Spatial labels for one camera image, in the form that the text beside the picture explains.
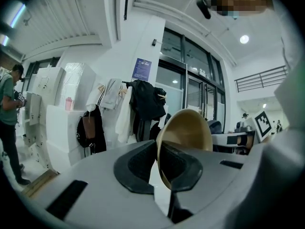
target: metal railing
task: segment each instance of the metal railing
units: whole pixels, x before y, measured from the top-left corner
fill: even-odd
[[[277,67],[268,71],[252,74],[236,79],[238,92],[248,91],[256,88],[264,88],[280,84],[287,76],[286,66]]]

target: ceiling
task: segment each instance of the ceiling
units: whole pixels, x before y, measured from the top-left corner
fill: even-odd
[[[212,11],[211,19],[207,20],[196,5],[195,0],[153,0],[191,16],[227,48],[238,63],[244,57],[281,43],[280,31],[275,14],[266,10],[261,14],[246,17],[224,17]],[[240,43],[240,37],[248,35],[247,44]]]
[[[263,104],[267,104],[266,111],[281,111],[282,107],[276,97],[258,98],[238,102],[240,107],[247,113],[257,113],[263,109]]]
[[[26,55],[66,39],[88,36],[102,44],[99,36],[105,26],[98,20],[106,21],[103,9],[104,0],[29,0],[8,47]]]

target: ceiling light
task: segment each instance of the ceiling light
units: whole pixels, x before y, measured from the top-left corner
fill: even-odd
[[[249,41],[249,37],[247,35],[243,35],[241,38],[240,38],[240,42],[242,44],[246,44],[247,42]]]
[[[10,24],[10,26],[12,28],[14,28],[17,20],[19,19],[19,17],[22,15],[23,11],[25,10],[25,5],[23,4],[22,7],[20,8],[20,10],[18,11],[18,13],[16,14],[15,18],[13,19],[12,23]]]
[[[8,44],[8,41],[9,41],[8,36],[5,36],[2,45],[6,46]]]

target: black plastic slot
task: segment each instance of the black plastic slot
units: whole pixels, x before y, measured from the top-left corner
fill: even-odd
[[[63,220],[87,185],[88,183],[84,181],[73,181],[53,201],[53,203],[47,208],[47,211],[58,219]]]
[[[228,160],[223,160],[222,162],[220,162],[220,164],[224,165],[224,166],[229,166],[229,167],[232,167],[232,168],[236,168],[236,169],[241,169],[243,167],[243,164],[241,164],[241,163],[228,161]]]

